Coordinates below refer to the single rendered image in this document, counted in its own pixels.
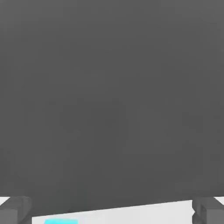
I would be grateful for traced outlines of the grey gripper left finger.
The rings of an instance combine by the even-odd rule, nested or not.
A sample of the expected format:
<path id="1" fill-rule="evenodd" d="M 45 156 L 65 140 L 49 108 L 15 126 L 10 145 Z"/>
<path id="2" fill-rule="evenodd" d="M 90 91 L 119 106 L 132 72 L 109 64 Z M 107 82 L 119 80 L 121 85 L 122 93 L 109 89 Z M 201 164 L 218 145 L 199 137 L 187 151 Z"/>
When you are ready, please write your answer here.
<path id="1" fill-rule="evenodd" d="M 32 224 L 32 199 L 13 196 L 0 205 L 0 224 Z"/>

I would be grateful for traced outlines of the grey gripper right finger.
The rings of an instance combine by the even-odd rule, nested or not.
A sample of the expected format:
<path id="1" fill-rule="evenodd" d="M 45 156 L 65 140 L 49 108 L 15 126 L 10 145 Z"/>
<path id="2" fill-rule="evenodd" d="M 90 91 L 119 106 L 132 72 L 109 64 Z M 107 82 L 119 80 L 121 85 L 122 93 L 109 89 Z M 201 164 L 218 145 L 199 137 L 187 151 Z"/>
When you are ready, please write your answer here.
<path id="1" fill-rule="evenodd" d="M 192 200 L 192 224 L 224 224 L 224 205 L 214 197 Z"/>

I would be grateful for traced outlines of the large cyan box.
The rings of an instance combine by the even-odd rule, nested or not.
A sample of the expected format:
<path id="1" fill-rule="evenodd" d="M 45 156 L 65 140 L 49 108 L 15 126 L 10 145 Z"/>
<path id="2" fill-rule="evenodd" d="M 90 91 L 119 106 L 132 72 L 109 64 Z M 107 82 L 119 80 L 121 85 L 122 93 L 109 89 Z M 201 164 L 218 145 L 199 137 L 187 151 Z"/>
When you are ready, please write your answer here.
<path id="1" fill-rule="evenodd" d="M 45 220 L 44 224 L 78 224 L 78 220 L 68 218 L 52 218 Z"/>

